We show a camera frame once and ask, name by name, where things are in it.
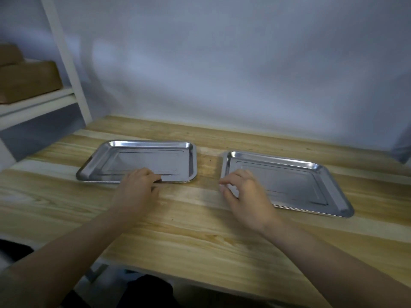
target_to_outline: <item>white backdrop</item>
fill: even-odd
[[[0,2],[1,38],[57,59],[39,1]],[[55,2],[94,114],[378,149],[411,120],[410,0]]]

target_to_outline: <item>tray rim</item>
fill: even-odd
[[[76,172],[76,179],[78,181],[82,181],[85,183],[100,183],[100,184],[119,184],[121,181],[92,181],[92,180],[84,180],[81,178],[80,174],[81,172],[87,167],[87,165],[90,163],[90,161],[93,159],[95,156],[96,152],[105,144],[111,143],[111,142],[155,142],[155,143],[185,143],[185,144],[190,144],[193,149],[193,174],[191,174],[188,177],[188,180],[185,181],[167,181],[167,183],[187,183],[189,181],[192,181],[194,178],[197,176],[197,147],[195,144],[192,142],[179,142],[175,140],[162,140],[162,141],[157,141],[157,140],[138,140],[138,139],[111,139],[111,140],[106,140],[105,142],[102,142],[96,150],[90,155],[90,157],[86,160],[86,162],[79,168],[79,170]]]
[[[225,170],[227,169],[227,162],[228,162],[228,159],[229,159],[229,158],[228,158],[228,155],[229,155],[229,153],[232,153],[232,152],[238,152],[238,153],[244,153],[244,154],[253,154],[253,155],[259,155],[259,156],[265,156],[265,157],[286,158],[286,157],[281,157],[281,156],[278,156],[278,155],[259,154],[259,153],[251,152],[251,151],[227,150],[227,151],[225,151],[225,152],[222,154],[223,164],[222,164],[222,167],[221,167],[221,175],[220,175],[220,178],[225,177],[225,173],[226,173]],[[272,205],[273,205],[274,207],[279,207],[279,208],[283,208],[283,209],[289,209],[289,210],[291,210],[291,211],[312,213],[312,214],[317,214],[317,215],[322,215],[322,216],[328,216],[328,217],[333,216],[333,217],[340,217],[340,218],[350,218],[350,217],[354,216],[354,213],[355,213],[354,207],[352,206],[351,202],[347,199],[347,197],[345,196],[344,192],[341,190],[339,184],[335,181],[334,177],[331,175],[330,171],[327,169],[326,166],[321,165],[321,164],[318,164],[318,163],[315,163],[315,162],[307,161],[307,160],[293,159],[293,158],[287,158],[287,159],[292,159],[292,160],[296,160],[296,161],[303,161],[303,162],[310,162],[310,163],[313,163],[313,164],[315,164],[315,165],[318,165],[318,166],[319,166],[319,169],[325,170],[325,171],[328,173],[330,179],[333,181],[333,183],[334,183],[335,187],[337,188],[337,190],[341,193],[341,196],[344,198],[344,200],[345,200],[345,202],[346,202],[346,204],[347,204],[347,207],[348,207],[348,209],[347,209],[348,214],[347,214],[347,215],[335,215],[335,214],[314,212],[314,211],[305,210],[305,209],[298,209],[298,208],[294,208],[294,207],[287,207],[287,206],[284,206],[284,205],[276,205],[276,204],[273,204],[273,202],[270,200],[270,202],[272,203]]]

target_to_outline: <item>stainless steel tray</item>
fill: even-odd
[[[340,217],[354,215],[351,203],[322,165],[251,152],[224,153],[221,177],[238,169],[253,173],[275,207]],[[235,186],[228,188],[238,197]]]
[[[196,145],[112,140],[100,145],[78,170],[76,178],[92,183],[119,183],[125,174],[142,167],[160,174],[162,181],[190,181],[197,175]]]

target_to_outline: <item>person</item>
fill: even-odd
[[[0,307],[57,307],[110,243],[157,201],[159,189],[153,183],[159,179],[147,168],[132,172],[118,186],[106,212],[7,268],[0,278]],[[280,217],[250,171],[235,171],[219,183],[238,221],[279,248],[332,307],[411,307],[406,285]],[[228,184],[237,187],[238,198]],[[148,276],[136,285],[146,291],[153,279],[158,278]],[[164,283],[157,294],[170,294],[171,286]],[[121,303],[130,303],[132,293],[126,291]]]

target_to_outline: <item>person's left hand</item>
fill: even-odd
[[[161,175],[142,168],[126,175],[113,196],[113,207],[125,213],[131,224],[143,217],[158,199],[159,189],[152,188]]]

